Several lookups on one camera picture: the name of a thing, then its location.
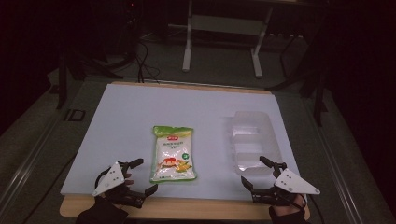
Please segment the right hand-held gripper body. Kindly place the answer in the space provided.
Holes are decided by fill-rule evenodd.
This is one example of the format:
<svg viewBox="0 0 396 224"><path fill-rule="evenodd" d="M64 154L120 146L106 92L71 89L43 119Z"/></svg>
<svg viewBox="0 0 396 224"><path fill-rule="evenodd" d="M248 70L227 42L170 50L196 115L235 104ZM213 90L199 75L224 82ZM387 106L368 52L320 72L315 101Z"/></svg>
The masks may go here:
<svg viewBox="0 0 396 224"><path fill-rule="evenodd" d="M275 162L273 176L274 185L269 189L255 189L250 192L254 203L264 203L276 206L288 206L293 203L297 194L319 195L320 190L295 174L285 162Z"/></svg>

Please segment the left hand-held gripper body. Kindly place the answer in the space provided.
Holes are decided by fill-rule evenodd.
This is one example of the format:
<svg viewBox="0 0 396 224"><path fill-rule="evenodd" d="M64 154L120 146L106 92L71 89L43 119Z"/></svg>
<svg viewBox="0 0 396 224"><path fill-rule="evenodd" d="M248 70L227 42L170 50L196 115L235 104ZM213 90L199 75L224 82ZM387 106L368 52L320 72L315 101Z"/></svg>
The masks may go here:
<svg viewBox="0 0 396 224"><path fill-rule="evenodd" d="M130 190L126 184L127 164L116 161L96 178L93 197L105 195L105 199L114 204L141 208L146 196L143 193Z"/></svg>

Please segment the clear plastic container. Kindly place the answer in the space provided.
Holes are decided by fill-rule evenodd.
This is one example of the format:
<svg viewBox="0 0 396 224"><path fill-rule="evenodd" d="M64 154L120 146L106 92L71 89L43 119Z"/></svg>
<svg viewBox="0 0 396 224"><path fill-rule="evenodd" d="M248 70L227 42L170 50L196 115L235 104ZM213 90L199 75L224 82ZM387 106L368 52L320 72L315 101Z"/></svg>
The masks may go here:
<svg viewBox="0 0 396 224"><path fill-rule="evenodd" d="M237 111L231 120L232 147L236 172L240 175L271 175L260 161L283 161L269 116L260 111Z"/></svg>

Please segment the green and white powder bag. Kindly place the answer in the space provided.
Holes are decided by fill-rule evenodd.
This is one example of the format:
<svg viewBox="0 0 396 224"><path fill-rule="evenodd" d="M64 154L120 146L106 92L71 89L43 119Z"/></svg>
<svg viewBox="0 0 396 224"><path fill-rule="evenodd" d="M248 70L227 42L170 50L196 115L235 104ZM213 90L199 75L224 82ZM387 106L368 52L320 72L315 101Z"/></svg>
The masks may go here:
<svg viewBox="0 0 396 224"><path fill-rule="evenodd" d="M197 177L192 159L193 128L154 126L155 157L151 182L186 181Z"/></svg>

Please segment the person's right hand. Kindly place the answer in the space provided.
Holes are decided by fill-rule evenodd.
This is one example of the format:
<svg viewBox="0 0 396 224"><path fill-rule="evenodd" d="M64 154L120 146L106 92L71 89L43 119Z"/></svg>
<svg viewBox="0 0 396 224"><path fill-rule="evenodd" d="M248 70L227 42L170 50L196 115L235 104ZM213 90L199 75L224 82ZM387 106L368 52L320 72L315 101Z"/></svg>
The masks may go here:
<svg viewBox="0 0 396 224"><path fill-rule="evenodd" d="M294 201L292 204L288 206L276 206L273 205L273 209L276 213L277 216L287 216L291 214L295 214L300 212L302 209L304 209L305 206L305 197L302 194L297 194L294 198Z"/></svg>

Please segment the white table mat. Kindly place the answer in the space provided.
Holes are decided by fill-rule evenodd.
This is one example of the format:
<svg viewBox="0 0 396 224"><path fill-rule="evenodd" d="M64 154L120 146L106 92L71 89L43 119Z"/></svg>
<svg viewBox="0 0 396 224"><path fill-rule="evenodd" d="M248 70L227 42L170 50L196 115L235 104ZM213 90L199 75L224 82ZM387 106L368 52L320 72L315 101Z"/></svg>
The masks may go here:
<svg viewBox="0 0 396 224"><path fill-rule="evenodd" d="M297 168L277 100L272 94L207 91L154 85L106 86L61 193L90 195L97 176L116 161L143 159L133 170L136 191L149 186L154 160L153 127L191 127L192 181L161 183L157 196L185 199L250 198L233 163L229 123L238 111L266 113L275 131L281 160Z"/></svg>

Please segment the black metal stand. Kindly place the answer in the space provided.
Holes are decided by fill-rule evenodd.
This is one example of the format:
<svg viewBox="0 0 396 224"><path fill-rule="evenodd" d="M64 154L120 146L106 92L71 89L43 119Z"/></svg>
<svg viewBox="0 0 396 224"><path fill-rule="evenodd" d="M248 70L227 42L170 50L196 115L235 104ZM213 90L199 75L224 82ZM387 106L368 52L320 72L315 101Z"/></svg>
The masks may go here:
<svg viewBox="0 0 396 224"><path fill-rule="evenodd" d="M118 63L103 65L75 49L63 49L59 56L59 77L58 85L55 89L55 92L58 94L57 108L61 109L67 100L67 71L70 71L71 73L77 72L78 62L83 62L87 66L97 70L103 76L110 78L120 78L119 75L111 72L111 69L120 68L128 64L130 61L131 57L126 56L124 60Z"/></svg>
<svg viewBox="0 0 396 224"><path fill-rule="evenodd" d="M269 87L268 90L279 91L294 83L302 81L304 84L300 88L299 93L302 97L309 97L313 93L315 94L313 117L316 124L321 127L322 99L327 67L325 65L320 65L319 59L313 56L316 33L314 31L303 30L301 37L307 45L301 60L290 72L290 75L286 77L285 81Z"/></svg>

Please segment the metal floor rail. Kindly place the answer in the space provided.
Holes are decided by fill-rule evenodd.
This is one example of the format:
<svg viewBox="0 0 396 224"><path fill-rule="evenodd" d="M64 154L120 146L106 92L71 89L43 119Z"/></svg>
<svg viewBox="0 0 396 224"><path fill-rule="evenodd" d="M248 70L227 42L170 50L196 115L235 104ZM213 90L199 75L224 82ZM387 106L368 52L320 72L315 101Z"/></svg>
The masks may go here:
<svg viewBox="0 0 396 224"><path fill-rule="evenodd" d="M340 167L332 153L332 148L321 128L315 128L318 139L322 145L326 161L332 176L333 183L337 189L342 205L346 211L349 224L363 224L361 214L355 204L355 200L349 190L347 182L341 173Z"/></svg>
<svg viewBox="0 0 396 224"><path fill-rule="evenodd" d="M51 132L60 121L61 116L62 115L60 112L56 112L50 117L44 130L40 133L38 139L35 141L35 144L28 150L27 155L20 162L19 167L16 169L11 180L8 182L5 190L0 194L0 219L6 215L10 206L13 204L17 195L32 173L42 148L48 141Z"/></svg>

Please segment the black rectangular floor bracket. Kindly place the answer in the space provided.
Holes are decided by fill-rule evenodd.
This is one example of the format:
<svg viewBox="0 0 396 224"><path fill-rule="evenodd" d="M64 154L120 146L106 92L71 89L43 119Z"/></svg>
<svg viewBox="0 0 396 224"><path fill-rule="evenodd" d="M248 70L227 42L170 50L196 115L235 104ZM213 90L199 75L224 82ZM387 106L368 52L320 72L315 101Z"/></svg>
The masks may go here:
<svg viewBox="0 0 396 224"><path fill-rule="evenodd" d="M64 121L83 121L86 116L85 110L80 109L68 109Z"/></svg>

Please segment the white metal desk frame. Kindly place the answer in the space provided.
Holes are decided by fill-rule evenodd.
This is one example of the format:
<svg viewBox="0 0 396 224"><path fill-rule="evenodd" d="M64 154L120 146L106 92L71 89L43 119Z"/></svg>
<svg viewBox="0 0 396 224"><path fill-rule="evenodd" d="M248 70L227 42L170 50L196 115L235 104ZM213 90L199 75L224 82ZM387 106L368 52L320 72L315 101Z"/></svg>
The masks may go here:
<svg viewBox="0 0 396 224"><path fill-rule="evenodd" d="M188 1L188 15L186 28L186 45L182 71L189 72L191 69L192 53L192 32L206 31L221 34L233 35L253 35L257 37L256 45L250 49L251 61L256 78L262 78L262 66L259 53L262 47L262 41L273 14L272 7L266 7L263 12L263 18L260 20L240 19L236 17L225 17L219 14L195 13L194 6L198 0Z"/></svg>

